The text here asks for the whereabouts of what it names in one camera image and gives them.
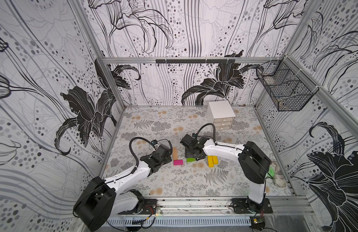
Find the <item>yellow building block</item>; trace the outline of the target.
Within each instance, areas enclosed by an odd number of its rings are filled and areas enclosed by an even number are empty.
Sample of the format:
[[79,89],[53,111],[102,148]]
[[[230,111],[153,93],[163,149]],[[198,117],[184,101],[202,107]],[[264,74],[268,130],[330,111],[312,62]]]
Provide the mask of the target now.
[[210,168],[214,167],[213,157],[212,156],[207,156],[207,159],[208,159],[208,166]]
[[213,164],[214,165],[218,165],[219,161],[218,161],[218,157],[217,156],[212,156],[212,160],[213,160]]

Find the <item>black wall bar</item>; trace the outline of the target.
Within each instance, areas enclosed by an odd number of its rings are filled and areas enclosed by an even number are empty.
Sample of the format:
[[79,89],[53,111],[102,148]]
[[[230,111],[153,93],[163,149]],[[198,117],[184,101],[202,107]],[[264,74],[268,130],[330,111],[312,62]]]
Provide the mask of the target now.
[[185,63],[205,63],[205,64],[212,64],[212,63],[235,63],[235,59],[156,59],[155,62],[157,64],[185,64]]

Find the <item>white drawer cabinet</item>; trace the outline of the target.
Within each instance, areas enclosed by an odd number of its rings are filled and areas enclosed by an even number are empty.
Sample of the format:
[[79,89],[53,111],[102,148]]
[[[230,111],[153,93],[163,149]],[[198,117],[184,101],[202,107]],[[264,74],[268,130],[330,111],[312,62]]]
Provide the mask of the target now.
[[236,115],[228,101],[212,101],[207,108],[208,122],[212,123],[216,130],[230,130]]

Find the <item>wooden building block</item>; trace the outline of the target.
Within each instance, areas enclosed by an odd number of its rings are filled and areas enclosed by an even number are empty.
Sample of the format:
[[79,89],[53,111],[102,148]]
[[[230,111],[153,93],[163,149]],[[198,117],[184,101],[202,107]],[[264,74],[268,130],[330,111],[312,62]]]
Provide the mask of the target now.
[[173,160],[178,160],[178,150],[176,147],[173,147],[172,155],[173,155]]

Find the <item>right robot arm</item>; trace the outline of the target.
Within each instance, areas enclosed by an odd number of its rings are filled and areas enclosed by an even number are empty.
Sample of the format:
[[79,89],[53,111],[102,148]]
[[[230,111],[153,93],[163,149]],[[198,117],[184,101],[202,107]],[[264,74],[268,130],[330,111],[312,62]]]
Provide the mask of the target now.
[[262,209],[271,160],[254,142],[232,145],[216,142],[210,137],[198,138],[187,134],[180,143],[185,147],[185,154],[190,158],[203,160],[209,156],[216,156],[239,163],[245,177],[249,180],[246,204],[253,211]]

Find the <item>small electronics board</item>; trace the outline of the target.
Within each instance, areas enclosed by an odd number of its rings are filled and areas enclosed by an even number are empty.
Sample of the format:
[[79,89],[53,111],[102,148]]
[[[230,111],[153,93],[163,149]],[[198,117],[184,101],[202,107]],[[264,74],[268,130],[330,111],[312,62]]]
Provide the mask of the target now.
[[250,217],[250,228],[253,231],[262,231],[266,227],[266,222],[261,217]]

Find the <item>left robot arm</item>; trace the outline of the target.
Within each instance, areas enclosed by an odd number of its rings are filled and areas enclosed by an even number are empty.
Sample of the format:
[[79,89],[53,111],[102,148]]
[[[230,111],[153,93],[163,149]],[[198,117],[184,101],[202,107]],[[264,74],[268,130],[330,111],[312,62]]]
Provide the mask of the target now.
[[[153,151],[141,158],[137,157],[132,148],[136,140],[147,142]],[[143,137],[131,139],[129,150],[135,165],[106,179],[99,176],[93,178],[73,206],[73,215],[94,232],[107,223],[111,215],[123,212],[139,214],[146,207],[145,198],[138,190],[130,187],[172,161],[173,146],[170,140],[167,143],[166,146],[157,140],[149,141]]]

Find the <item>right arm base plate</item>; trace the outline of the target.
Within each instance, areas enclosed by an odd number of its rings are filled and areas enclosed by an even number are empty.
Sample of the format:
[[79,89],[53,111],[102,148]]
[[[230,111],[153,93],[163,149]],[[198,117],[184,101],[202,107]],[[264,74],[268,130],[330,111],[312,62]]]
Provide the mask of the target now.
[[249,198],[232,198],[230,207],[236,214],[256,213],[272,214],[273,209],[268,198],[260,204],[251,201]]

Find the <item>green building block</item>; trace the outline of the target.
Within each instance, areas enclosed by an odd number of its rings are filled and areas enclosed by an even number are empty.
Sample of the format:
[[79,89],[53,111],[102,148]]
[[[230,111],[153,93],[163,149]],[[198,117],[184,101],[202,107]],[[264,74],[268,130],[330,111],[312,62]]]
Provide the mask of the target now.
[[195,158],[187,158],[186,161],[187,161],[187,163],[190,163],[190,162],[195,162],[196,159]]

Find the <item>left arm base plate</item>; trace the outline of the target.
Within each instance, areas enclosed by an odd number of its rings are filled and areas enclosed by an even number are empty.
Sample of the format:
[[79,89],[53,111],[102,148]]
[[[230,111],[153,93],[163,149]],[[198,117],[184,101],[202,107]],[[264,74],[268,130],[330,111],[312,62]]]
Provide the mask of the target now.
[[154,215],[156,214],[157,206],[157,199],[145,199],[143,202],[138,203],[138,206],[133,210],[121,212],[119,215]]

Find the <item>green round lid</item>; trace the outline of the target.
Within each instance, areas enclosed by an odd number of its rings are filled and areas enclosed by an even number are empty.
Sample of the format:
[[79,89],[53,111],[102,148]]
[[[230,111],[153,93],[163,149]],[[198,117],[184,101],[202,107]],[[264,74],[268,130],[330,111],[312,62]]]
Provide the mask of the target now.
[[269,167],[269,171],[268,171],[267,175],[271,179],[273,179],[275,177],[275,171],[272,167]]

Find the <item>pink building block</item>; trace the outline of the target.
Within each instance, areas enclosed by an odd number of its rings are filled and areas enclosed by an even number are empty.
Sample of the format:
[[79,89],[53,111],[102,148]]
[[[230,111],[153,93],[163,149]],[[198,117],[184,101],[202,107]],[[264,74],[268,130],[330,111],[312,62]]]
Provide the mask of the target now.
[[176,159],[176,160],[173,161],[174,166],[181,166],[183,164],[184,164],[184,161],[181,160],[181,159]]

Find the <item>crumpled white cloth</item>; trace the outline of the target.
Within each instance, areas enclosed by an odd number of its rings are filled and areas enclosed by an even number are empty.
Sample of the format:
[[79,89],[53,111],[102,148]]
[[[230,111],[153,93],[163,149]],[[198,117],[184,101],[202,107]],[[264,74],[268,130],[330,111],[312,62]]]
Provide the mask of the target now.
[[287,182],[284,178],[283,172],[278,164],[277,161],[273,161],[270,165],[270,168],[273,169],[274,175],[273,175],[273,183],[275,186],[279,188],[285,188],[287,187]]

